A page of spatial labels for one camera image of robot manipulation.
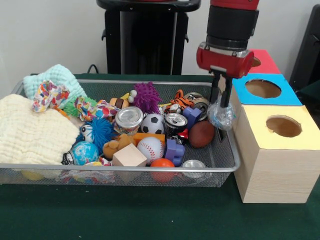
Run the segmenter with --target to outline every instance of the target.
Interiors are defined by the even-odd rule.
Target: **wire mesh basket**
[[[123,96],[134,84],[141,83],[133,80],[78,81],[89,97],[107,101]],[[179,89],[184,93],[200,93],[205,98],[209,98],[211,92],[211,84],[206,82],[154,81],[153,85],[163,103],[168,103]],[[25,96],[23,83],[18,83],[12,93]],[[204,148],[193,148],[187,143],[182,162],[188,160],[199,160],[205,168],[0,164],[0,183],[219,188],[240,166],[233,132],[216,130],[214,139]]]

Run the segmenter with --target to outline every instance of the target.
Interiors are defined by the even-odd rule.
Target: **box with circular hole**
[[[243,105],[235,131],[244,203],[305,203],[320,173],[320,130],[305,106]]]
[[[277,64],[265,49],[251,49],[254,53],[255,61],[253,62],[250,74],[281,74]]]
[[[250,73],[233,79],[230,101],[239,118],[243,105],[302,106],[295,92],[282,74]],[[233,129],[236,130],[238,119]]]

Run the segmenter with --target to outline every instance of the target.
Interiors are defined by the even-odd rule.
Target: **circular hole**
[[[263,80],[263,79],[253,79],[245,84],[246,89],[249,93],[261,97],[264,99],[277,98],[281,95],[281,88],[276,84]]]
[[[288,116],[271,116],[266,121],[266,126],[274,133],[286,138],[294,138],[302,132],[301,125]]]
[[[255,67],[259,67],[260,65],[261,65],[261,61],[258,58],[254,57],[251,67],[255,68]]]

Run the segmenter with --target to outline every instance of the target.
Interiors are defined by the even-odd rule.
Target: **light green knitted cloth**
[[[69,69],[60,64],[57,64],[38,75],[26,76],[23,78],[23,87],[26,97],[33,100],[39,85],[48,80],[51,80],[55,85],[64,85],[70,91],[68,99],[59,106],[60,109],[63,109],[65,104],[74,97],[87,97],[76,77]]]

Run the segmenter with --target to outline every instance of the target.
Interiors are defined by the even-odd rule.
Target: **brown plush toy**
[[[103,154],[106,158],[112,159],[116,152],[128,146],[129,144],[134,144],[135,146],[137,146],[133,136],[121,134],[116,140],[111,140],[104,144]]]

